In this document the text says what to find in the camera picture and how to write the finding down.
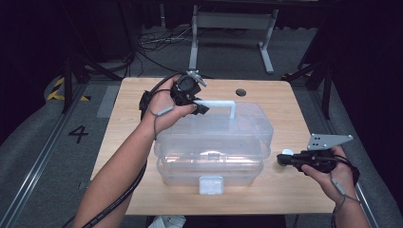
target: plastic box lid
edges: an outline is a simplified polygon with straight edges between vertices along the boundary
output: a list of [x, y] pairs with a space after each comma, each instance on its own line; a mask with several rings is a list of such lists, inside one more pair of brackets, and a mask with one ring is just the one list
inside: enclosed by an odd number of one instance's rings
[[167, 184], [198, 184], [202, 176], [224, 185], [250, 184], [270, 155], [273, 127], [258, 104], [202, 101], [210, 110], [187, 115], [161, 132], [154, 152]]

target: metal frame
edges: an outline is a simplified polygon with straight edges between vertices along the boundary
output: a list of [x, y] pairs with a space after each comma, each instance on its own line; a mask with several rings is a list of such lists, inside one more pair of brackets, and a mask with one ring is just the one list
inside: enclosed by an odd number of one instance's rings
[[271, 14], [221, 13], [200, 12], [198, 6], [193, 7], [192, 20], [192, 48], [190, 50], [189, 69], [196, 69], [198, 60], [198, 28], [230, 28], [230, 29], [265, 29], [266, 36], [259, 42], [259, 50], [266, 72], [273, 74], [274, 69], [270, 61], [269, 46], [278, 15], [278, 9]]

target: black curtain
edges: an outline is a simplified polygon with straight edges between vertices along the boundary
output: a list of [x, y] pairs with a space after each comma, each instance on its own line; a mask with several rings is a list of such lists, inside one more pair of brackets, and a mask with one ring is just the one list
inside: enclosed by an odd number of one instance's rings
[[0, 143], [45, 104], [75, 41], [60, 1], [0, 3]]
[[306, 63], [332, 61], [355, 130], [403, 214], [403, 27], [398, 1], [352, 1], [326, 17]]

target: black cable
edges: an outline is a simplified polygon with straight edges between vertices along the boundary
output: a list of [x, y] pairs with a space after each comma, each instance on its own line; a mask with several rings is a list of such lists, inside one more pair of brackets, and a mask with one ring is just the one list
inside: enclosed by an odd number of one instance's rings
[[104, 219], [107, 215], [109, 215], [109, 213], [115, 210], [120, 204], [122, 204], [122, 202], [124, 202], [133, 193], [134, 189], [136, 189], [140, 181], [142, 181], [146, 167], [147, 167], [147, 161], [145, 162], [142, 170], [140, 171], [139, 176], [137, 176], [136, 180], [134, 180], [134, 182], [130, 185], [130, 187], [118, 199], [116, 199], [113, 203], [111, 203], [103, 212], [98, 214], [86, 225], [84, 225], [83, 228], [93, 227], [102, 219]]
[[298, 219], [299, 215], [296, 215], [296, 219], [294, 220], [294, 228], [297, 228]]
[[151, 61], [152, 63], [154, 63], [154, 64], [156, 64], [156, 65], [158, 65], [158, 66], [160, 66], [160, 67], [162, 67], [162, 68], [165, 68], [165, 69], [167, 69], [167, 70], [169, 70], [169, 71], [172, 71], [172, 72], [178, 72], [178, 70], [175, 70], [175, 69], [172, 69], [172, 68], [163, 66], [163, 65], [161, 65], [161, 64], [159, 64], [159, 63], [157, 63], [157, 62], [155, 62], [154, 60], [148, 58], [145, 54], [141, 53], [140, 51], [139, 51], [139, 53], [140, 53], [141, 55], [143, 55], [143, 57], [144, 57], [145, 59]]

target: gray carpet floor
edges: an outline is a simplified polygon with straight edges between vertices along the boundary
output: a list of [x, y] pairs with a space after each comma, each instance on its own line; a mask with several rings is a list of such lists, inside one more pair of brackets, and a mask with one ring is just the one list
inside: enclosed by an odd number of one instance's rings
[[[143, 33], [163, 34], [164, 28], [144, 30]], [[315, 29], [275, 29], [269, 45], [269, 54], [275, 73], [268, 75], [259, 56], [257, 43], [264, 32], [253, 30], [207, 30], [199, 37], [198, 70], [202, 75], [217, 79], [280, 80], [284, 73], [297, 71], [297, 65], [316, 34]], [[156, 50], [155, 44], [144, 47], [154, 49], [145, 53], [147, 58], [176, 70], [186, 70], [190, 55], [190, 36], [179, 43]], [[128, 77], [163, 77], [170, 70], [136, 54]], [[113, 67], [119, 63], [104, 64]], [[116, 74], [123, 76], [124, 70]], [[394, 199], [382, 179], [377, 175], [371, 160], [356, 135], [342, 102], [333, 86], [330, 105], [331, 120], [325, 120], [320, 111], [321, 87], [307, 91], [306, 79], [292, 82], [298, 104], [311, 133], [351, 134], [355, 137], [344, 148], [348, 158], [358, 166], [362, 176], [359, 185], [370, 205], [367, 214], [373, 227], [402, 227], [403, 219]], [[44, 91], [46, 98], [54, 82]], [[44, 170], [21, 210], [10, 227], [60, 227], [74, 215], [84, 193], [82, 185], [88, 183], [92, 167], [106, 131], [110, 110], [120, 83], [112, 82], [103, 75], [93, 75], [85, 85], [82, 95], [90, 96], [89, 102], [77, 102], [51, 150]], [[14, 197], [23, 184], [25, 176], [34, 165], [42, 148], [61, 118], [63, 101], [50, 100], [23, 122], [0, 147], [0, 218], [8, 211]], [[80, 143], [78, 137], [68, 133], [84, 126]], [[293, 227], [296, 215], [286, 216], [287, 227]], [[330, 227], [330, 214], [300, 215], [297, 227]], [[145, 217], [125, 217], [121, 227], [144, 227]]]

